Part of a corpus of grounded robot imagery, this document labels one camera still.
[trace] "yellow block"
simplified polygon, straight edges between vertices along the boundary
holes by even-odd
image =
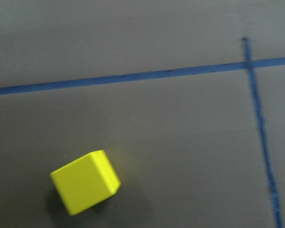
[[[50,177],[70,215],[114,195],[120,181],[105,152],[90,152],[55,170]]]

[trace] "cube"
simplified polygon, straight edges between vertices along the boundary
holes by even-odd
[[[50,177],[69,215],[76,215],[114,195],[120,186],[103,150],[72,161],[53,171]]]

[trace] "gray floor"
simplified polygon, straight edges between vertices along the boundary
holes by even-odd
[[[285,0],[0,1],[0,86],[285,57]],[[285,224],[285,66],[256,71]],[[69,217],[49,173],[122,186]],[[0,96],[2,227],[273,228],[245,71]]]

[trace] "blue tape strip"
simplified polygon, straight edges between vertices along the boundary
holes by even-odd
[[[253,61],[253,63],[255,68],[281,66],[285,65],[285,58],[256,60]],[[244,69],[246,69],[245,62],[209,65],[201,67],[196,66],[196,67],[180,68],[174,70],[161,70],[161,71],[152,71],[146,73],[128,74],[128,75],[104,76],[104,77],[59,81],[59,82],[30,84],[23,86],[19,85],[19,86],[2,87],[0,88],[0,95],[71,88],[78,86],[92,86],[92,85],[101,85],[109,83],[130,82],[130,81],[156,79],[164,77],[197,75],[197,74],[206,74],[206,73],[232,71],[232,70],[244,70]]]
[[[256,74],[254,72],[255,64],[258,64],[259,66],[264,66],[266,64],[269,64],[268,61],[252,61],[252,54],[251,54],[251,45],[248,38],[243,38],[244,40],[244,46],[245,46],[245,57],[246,57],[246,67],[249,74],[249,81],[250,81],[250,88],[251,93],[253,97],[254,107],[255,107],[255,113],[256,113],[256,119],[260,134],[260,139],[262,143],[262,150],[263,150],[263,156],[265,160],[266,165],[266,172],[267,172],[267,178],[269,187],[271,190],[271,201],[272,201],[272,207],[273,212],[275,216],[275,224],[277,228],[282,228],[282,217],[281,217],[281,210],[280,210],[280,203],[279,203],[279,192],[276,186],[275,176],[274,176],[274,170],[271,163],[269,148],[268,148],[268,141],[267,141],[267,135],[265,131],[265,120],[262,113],[262,103],[258,91],[258,85],[257,85],[257,78]]]

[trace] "vertical blue tape strip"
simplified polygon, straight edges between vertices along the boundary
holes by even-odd
[[[267,172],[267,178],[268,183],[271,191],[271,201],[272,201],[272,207],[273,207],[273,213],[275,216],[275,224],[277,228],[282,228],[282,218],[281,218],[281,209],[280,209],[280,202],[279,202],[279,192],[276,186],[276,180],[274,175],[273,166],[271,163],[269,148],[268,148],[268,141],[267,141],[267,135],[266,135],[266,126],[265,126],[265,120],[262,113],[262,104],[261,99],[258,91],[258,85],[257,85],[257,78],[254,71],[254,62],[252,61],[252,54],[251,54],[251,45],[248,38],[243,38],[244,46],[245,46],[245,58],[246,58],[246,68],[249,74],[249,81],[250,81],[250,88],[251,93],[253,97],[254,107],[255,107],[255,113],[257,117],[257,124],[258,124],[258,130],[260,134],[260,139],[262,143],[262,150],[263,150],[263,156],[265,160],[265,166],[266,166],[266,172]]]

